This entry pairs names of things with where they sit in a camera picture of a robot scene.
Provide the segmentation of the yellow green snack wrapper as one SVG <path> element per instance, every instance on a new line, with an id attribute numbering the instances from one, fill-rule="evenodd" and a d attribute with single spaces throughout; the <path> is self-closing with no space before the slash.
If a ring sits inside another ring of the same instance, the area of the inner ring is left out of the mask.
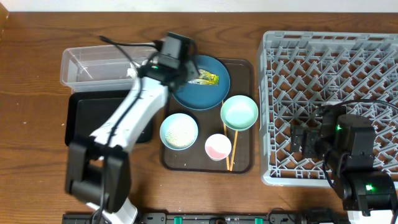
<path id="1" fill-rule="evenodd" d="M 200 73 L 198 78 L 189 80 L 188 83 L 196 85 L 218 85 L 220 79 L 218 75 L 204 69 L 199 69 L 198 71 Z"/>

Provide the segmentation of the dark blue plate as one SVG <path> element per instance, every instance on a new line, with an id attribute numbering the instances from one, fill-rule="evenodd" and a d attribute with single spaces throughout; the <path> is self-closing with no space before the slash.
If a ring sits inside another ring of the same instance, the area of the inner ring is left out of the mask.
<path id="1" fill-rule="evenodd" d="M 227 96 L 231 79 L 226 66 L 218 59 L 197 55 L 194 61 L 198 69 L 206 70 L 219 77 L 217 85 L 186 83 L 173 93 L 181 105 L 192 110 L 208 110 L 220 104 Z"/>

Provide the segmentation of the light blue rice bowl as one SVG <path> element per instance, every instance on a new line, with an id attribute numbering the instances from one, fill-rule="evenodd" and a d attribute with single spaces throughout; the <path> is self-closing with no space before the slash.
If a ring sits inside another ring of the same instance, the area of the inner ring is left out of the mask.
<path id="1" fill-rule="evenodd" d="M 174 151 L 182 151 L 197 140 L 198 125 L 191 116 L 175 113 L 163 120 L 159 134 L 164 146 Z"/>

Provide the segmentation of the mint green bowl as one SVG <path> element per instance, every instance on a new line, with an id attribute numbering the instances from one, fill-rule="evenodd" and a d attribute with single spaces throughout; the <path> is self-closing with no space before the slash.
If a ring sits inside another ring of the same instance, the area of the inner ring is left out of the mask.
<path id="1" fill-rule="evenodd" d="M 220 116 L 222 122 L 228 128 L 235 131 L 245 131 L 257 121 L 259 110 L 252 98 L 235 95 L 223 103 Z"/>

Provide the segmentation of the pink cup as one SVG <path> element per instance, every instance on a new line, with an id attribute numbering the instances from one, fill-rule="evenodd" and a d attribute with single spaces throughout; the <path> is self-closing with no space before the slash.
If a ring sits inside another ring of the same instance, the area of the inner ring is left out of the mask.
<path id="1" fill-rule="evenodd" d="M 223 134 L 213 134 L 205 141 L 205 152 L 210 159 L 213 161 L 221 161 L 225 159 L 226 154 L 224 153 L 225 136 Z M 229 144 L 229 154 L 232 150 L 232 144 Z"/>

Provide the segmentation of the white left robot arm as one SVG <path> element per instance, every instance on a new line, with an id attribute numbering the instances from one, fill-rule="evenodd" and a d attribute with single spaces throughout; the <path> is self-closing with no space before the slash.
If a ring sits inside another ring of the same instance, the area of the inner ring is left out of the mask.
<path id="1" fill-rule="evenodd" d="M 116 111 L 88 137 L 68 145 L 65 190 L 95 210 L 88 223 L 134 223 L 137 208 L 129 200 L 129 155 L 169 93 L 178 90 L 199 71 L 193 55 L 173 58 L 154 52 L 146 64 L 130 64 L 136 84 Z"/>

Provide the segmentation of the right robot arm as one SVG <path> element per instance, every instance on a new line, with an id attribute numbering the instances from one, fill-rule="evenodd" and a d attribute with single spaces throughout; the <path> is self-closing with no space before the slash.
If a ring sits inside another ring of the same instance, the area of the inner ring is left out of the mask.
<path id="1" fill-rule="evenodd" d="M 290 150 L 305 158 L 317 158 L 330 187 L 346 211 L 365 217 L 373 210 L 397 210 L 397 193 L 392 178 L 373 166 L 376 131 L 372 121 L 349 114 L 342 103 L 320 107 L 318 128 L 293 125 Z"/>

